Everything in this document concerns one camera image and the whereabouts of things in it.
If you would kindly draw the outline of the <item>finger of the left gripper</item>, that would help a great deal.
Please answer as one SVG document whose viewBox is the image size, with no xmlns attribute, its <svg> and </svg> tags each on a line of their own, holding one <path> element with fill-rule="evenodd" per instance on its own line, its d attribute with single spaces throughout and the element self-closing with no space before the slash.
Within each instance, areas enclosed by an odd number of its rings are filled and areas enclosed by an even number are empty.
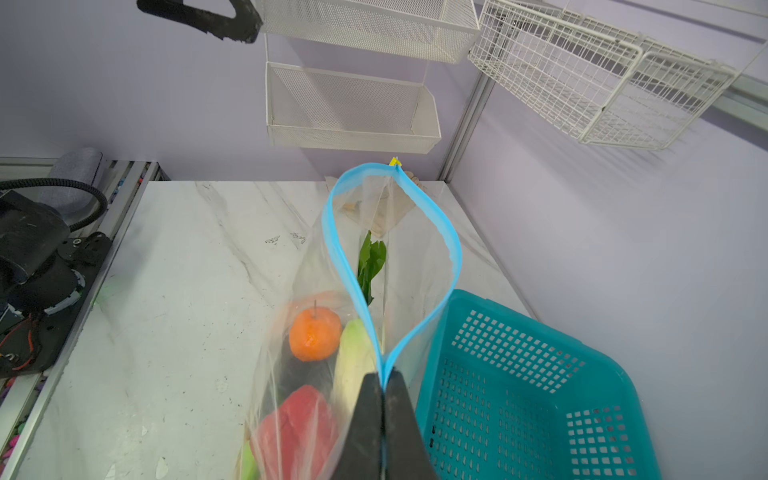
<svg viewBox="0 0 768 480">
<path fill-rule="evenodd" d="M 186 5 L 183 1 L 137 0 L 143 13 L 186 25 L 225 40 L 253 44 L 263 26 L 263 20 L 249 0 L 230 0 L 233 17 Z"/>
</svg>

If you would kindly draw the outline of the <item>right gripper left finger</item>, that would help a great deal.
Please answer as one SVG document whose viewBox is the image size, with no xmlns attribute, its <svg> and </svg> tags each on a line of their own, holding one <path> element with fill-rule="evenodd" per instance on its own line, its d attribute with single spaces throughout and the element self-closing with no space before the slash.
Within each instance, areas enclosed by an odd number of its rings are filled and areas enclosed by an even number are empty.
<svg viewBox="0 0 768 480">
<path fill-rule="evenodd" d="M 381 478 L 383 394 L 375 373 L 364 376 L 333 480 Z"/>
</svg>

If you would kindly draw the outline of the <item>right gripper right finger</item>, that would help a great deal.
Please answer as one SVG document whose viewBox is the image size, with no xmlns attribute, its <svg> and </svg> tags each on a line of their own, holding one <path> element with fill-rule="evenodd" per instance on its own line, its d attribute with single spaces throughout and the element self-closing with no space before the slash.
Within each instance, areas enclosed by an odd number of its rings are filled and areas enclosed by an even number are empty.
<svg viewBox="0 0 768 480">
<path fill-rule="evenodd" d="M 384 392 L 383 475 L 386 480 L 438 480 L 424 445 L 401 372 L 393 369 Z"/>
</svg>

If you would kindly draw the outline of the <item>white toy radish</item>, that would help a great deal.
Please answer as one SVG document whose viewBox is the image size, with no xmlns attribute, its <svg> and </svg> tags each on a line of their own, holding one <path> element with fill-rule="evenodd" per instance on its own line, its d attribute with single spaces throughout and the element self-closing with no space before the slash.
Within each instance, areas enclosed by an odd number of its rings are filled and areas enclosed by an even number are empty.
<svg viewBox="0 0 768 480">
<path fill-rule="evenodd" d="M 368 231 L 357 267 L 357 282 L 367 306 L 373 301 L 372 281 L 386 260 L 385 242 L 373 241 L 372 232 Z M 342 330 L 331 393 L 333 411 L 340 423 L 352 418 L 363 378 L 376 370 L 376 354 L 364 322 L 360 318 L 349 321 Z"/>
</svg>

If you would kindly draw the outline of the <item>orange toy fruit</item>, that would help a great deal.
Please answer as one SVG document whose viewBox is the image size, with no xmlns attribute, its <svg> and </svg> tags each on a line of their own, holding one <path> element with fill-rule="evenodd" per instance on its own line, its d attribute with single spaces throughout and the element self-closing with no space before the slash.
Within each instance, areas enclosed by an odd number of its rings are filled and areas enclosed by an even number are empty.
<svg viewBox="0 0 768 480">
<path fill-rule="evenodd" d="M 339 348 L 341 317 L 332 309 L 313 301 L 299 312 L 289 331 L 289 348 L 302 362 L 326 360 Z"/>
</svg>

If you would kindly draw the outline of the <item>clear zip top bag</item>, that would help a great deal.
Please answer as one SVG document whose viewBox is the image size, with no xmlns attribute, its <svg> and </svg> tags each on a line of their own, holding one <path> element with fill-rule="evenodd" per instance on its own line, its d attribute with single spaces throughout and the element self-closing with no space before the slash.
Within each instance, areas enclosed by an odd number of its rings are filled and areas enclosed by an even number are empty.
<svg viewBox="0 0 768 480">
<path fill-rule="evenodd" d="M 398 160 L 336 179 L 260 349 L 236 477 L 431 477 L 416 403 L 462 263 Z"/>
</svg>

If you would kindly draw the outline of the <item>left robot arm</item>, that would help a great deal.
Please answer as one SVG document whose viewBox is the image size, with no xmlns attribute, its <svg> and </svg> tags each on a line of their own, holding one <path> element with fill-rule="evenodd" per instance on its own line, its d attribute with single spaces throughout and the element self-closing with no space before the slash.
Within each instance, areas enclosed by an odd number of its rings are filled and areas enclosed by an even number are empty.
<svg viewBox="0 0 768 480">
<path fill-rule="evenodd" d="M 189 6 L 183 1 L 138 1 L 138 9 L 151 16 L 186 25 L 220 40 L 255 42 L 263 20 L 251 1 L 233 1 L 232 17 Z M 96 208 L 81 220 L 68 224 L 58 211 L 32 201 L 21 189 L 55 187 L 78 190 L 96 202 Z M 69 234 L 87 227 L 108 209 L 108 198 L 89 182 L 64 178 L 27 178 L 1 183 L 1 300 L 20 290 L 55 261 L 53 256 Z"/>
</svg>

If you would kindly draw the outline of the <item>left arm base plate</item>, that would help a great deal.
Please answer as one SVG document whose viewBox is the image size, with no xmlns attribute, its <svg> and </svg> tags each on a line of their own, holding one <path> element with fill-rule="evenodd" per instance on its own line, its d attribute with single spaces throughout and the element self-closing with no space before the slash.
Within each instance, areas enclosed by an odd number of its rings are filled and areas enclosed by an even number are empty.
<svg viewBox="0 0 768 480">
<path fill-rule="evenodd" d="M 3 379 L 55 363 L 111 247 L 102 232 L 64 240 L 43 273 L 11 294 L 1 315 Z"/>
</svg>

